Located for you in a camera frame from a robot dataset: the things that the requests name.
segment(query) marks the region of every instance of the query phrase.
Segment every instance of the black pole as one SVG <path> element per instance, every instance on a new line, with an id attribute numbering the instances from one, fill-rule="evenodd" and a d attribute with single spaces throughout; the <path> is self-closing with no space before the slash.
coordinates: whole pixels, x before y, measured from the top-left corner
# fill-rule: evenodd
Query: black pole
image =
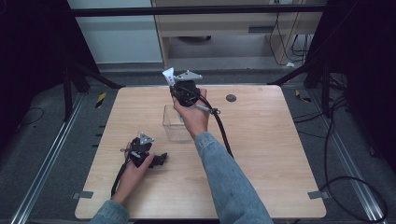
<path id="1" fill-rule="evenodd" d="M 330 67 L 328 62 L 323 64 L 323 77 L 322 77 L 322 94 L 321 106 L 325 115 L 330 117 L 329 101 L 330 101 Z"/>
<path id="2" fill-rule="evenodd" d="M 198 6 L 198 7 L 125 7 L 52 10 L 50 14 L 70 14 L 75 17 L 149 16 L 226 13 L 278 13 L 278 12 L 323 12 L 338 7 L 315 5 L 254 5 L 254 6 Z"/>
<path id="3" fill-rule="evenodd" d="M 72 99 L 72 89 L 71 80 L 68 74 L 67 66 L 63 70 L 64 75 L 64 121 L 70 118 L 73 111 L 73 99 Z"/>

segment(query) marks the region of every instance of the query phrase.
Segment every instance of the transparent box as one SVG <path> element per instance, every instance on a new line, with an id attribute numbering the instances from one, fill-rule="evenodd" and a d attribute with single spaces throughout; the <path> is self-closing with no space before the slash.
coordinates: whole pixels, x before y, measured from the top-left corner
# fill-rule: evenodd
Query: transparent box
<path id="1" fill-rule="evenodd" d="M 189 131 L 184 126 L 183 119 L 173 105 L 166 105 L 163 110 L 163 127 L 169 141 L 180 142 L 192 140 Z"/>

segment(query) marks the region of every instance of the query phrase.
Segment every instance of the wooden table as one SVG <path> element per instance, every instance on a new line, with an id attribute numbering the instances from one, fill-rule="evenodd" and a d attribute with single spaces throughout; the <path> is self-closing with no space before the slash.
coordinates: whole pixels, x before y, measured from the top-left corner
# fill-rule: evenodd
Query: wooden table
<path id="1" fill-rule="evenodd" d="M 204 86 L 207 100 L 220 118 L 235 160 L 257 190 L 272 218 L 324 217 L 321 199 L 302 144 L 278 86 Z M 236 101 L 226 100 L 234 94 Z M 119 91 L 96 152 L 78 218 L 92 218 L 110 198 L 120 166 L 120 152 L 144 132 L 153 137 L 157 154 L 168 152 L 163 166 L 149 169 L 128 205 L 131 218 L 217 218 L 205 171 L 192 141 L 171 142 L 163 128 L 163 109 L 171 105 L 168 87 L 123 88 Z M 222 143 L 218 124 L 209 120 L 209 131 Z"/>

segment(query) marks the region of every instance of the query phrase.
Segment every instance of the wall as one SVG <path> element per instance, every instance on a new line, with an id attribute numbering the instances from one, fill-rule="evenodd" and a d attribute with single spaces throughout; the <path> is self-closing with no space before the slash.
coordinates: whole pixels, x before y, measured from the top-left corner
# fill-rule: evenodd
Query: wall
<path id="1" fill-rule="evenodd" d="M 68 0 L 68 3 L 75 9 L 151 7 L 149 0 Z M 163 62 L 153 16 L 91 17 L 77 21 L 99 68 L 103 64 Z"/>

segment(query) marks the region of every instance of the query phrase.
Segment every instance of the denim sleeve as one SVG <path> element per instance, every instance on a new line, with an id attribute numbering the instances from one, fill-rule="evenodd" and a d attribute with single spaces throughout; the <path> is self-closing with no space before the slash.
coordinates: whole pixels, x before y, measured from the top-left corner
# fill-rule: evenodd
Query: denim sleeve
<path id="1" fill-rule="evenodd" d="M 195 145 L 220 223 L 273 223 L 256 190 L 224 146 L 210 133 L 198 134 Z"/>
<path id="2" fill-rule="evenodd" d="M 119 203 L 112 200 L 107 200 L 98 210 L 96 215 L 91 219 L 93 224 L 119 224 L 127 223 L 129 220 L 129 213 Z"/>

